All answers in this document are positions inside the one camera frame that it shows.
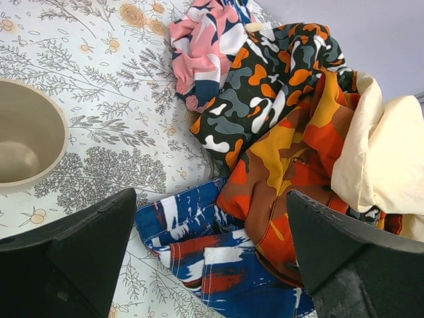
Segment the blue white red patterned cloth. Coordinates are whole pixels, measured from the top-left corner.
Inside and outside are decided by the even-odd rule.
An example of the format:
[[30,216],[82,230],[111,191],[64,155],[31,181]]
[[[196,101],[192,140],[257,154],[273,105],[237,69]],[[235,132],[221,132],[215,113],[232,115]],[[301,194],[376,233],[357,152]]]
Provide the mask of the blue white red patterned cloth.
[[219,177],[141,207],[140,239],[205,305],[225,317],[306,317],[305,290],[271,274],[256,256],[244,223],[217,205]]

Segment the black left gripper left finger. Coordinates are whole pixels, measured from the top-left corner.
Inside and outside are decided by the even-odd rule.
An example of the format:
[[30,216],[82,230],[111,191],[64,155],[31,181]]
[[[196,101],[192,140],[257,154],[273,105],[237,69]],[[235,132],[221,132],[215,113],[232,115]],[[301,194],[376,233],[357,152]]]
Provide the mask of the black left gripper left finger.
[[1,239],[2,317],[107,317],[136,213],[124,189]]

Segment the orange brown camouflage cloth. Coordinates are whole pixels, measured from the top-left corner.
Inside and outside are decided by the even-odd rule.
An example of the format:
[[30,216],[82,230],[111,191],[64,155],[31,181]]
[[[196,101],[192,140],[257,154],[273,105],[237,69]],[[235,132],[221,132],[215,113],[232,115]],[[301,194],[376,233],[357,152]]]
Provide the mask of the orange brown camouflage cloth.
[[316,85],[296,89],[283,118],[234,163],[218,197],[221,209],[244,221],[260,263],[293,286],[303,282],[289,225],[290,191],[379,229],[401,230],[400,216],[389,217],[375,206],[360,212],[331,186],[352,117],[373,83],[373,77],[358,72],[343,91],[336,73],[325,72]]

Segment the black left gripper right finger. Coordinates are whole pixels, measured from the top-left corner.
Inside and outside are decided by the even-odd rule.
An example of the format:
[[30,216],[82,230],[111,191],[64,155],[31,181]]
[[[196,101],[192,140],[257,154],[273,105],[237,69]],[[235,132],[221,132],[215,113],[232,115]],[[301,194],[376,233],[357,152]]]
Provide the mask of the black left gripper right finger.
[[319,317],[422,317],[423,243],[293,190],[287,210],[303,284]]

